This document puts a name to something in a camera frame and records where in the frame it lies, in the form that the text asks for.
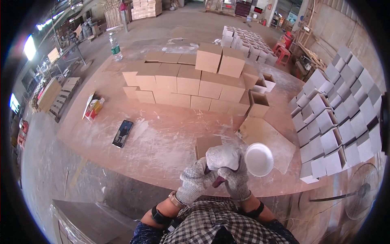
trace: wooden table surface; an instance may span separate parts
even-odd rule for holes
[[[174,45],[134,46],[123,50],[124,58],[109,57],[86,81],[61,122],[57,137],[79,155],[128,177],[153,185],[178,189],[182,171],[195,162],[195,139],[220,135],[222,142],[242,149],[247,145],[234,133],[245,117],[218,114],[170,105],[139,103],[129,99],[122,71],[130,61],[140,60],[148,51],[195,53],[194,47]],[[256,197],[277,196],[307,191],[326,185],[333,177],[306,184],[299,179],[301,170],[298,136],[287,103],[302,89],[303,82],[266,64],[255,64],[258,71],[270,73],[277,84],[267,95],[270,109],[264,119],[297,148],[286,174],[273,168],[265,177],[249,174],[248,186]],[[94,121],[82,120],[90,93],[103,95],[105,102]],[[134,122],[122,149],[112,145],[124,119]],[[224,186],[211,188],[208,195],[228,196]]]

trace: gray knit glove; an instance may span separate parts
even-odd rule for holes
[[[187,167],[180,175],[183,185],[176,192],[176,198],[184,205],[190,206],[217,178],[217,172],[211,171],[204,174],[207,161],[203,157],[195,162],[193,166]]]
[[[218,170],[218,175],[226,179],[225,186],[233,200],[245,201],[251,195],[247,184],[249,179],[247,171],[242,154],[240,155],[239,167],[236,172],[226,167]]]

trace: red plastic stool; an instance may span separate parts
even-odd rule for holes
[[[286,65],[286,63],[289,61],[290,59],[290,51],[285,49],[284,47],[279,47],[279,49],[277,50],[276,52],[276,56],[278,56],[278,60],[276,61],[276,64],[282,64],[282,65]],[[282,59],[284,57],[287,56],[287,60],[285,62],[282,62]]]
[[[281,42],[281,41],[278,41],[277,43],[276,43],[276,45],[273,47],[273,49],[272,49],[272,51],[274,52],[274,53],[276,53],[276,51],[279,49],[279,47],[286,47],[286,44],[284,44],[283,42]]]

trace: white bucket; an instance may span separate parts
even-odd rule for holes
[[[253,143],[245,152],[245,163],[248,171],[254,176],[266,176],[273,168],[271,150],[262,143]]]

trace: smartphone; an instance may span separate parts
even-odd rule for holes
[[[124,142],[127,139],[127,136],[130,132],[130,129],[133,127],[133,123],[124,120],[119,127],[119,130],[117,134],[115,135],[114,141],[112,142],[113,145],[117,146],[118,148],[123,148]]]

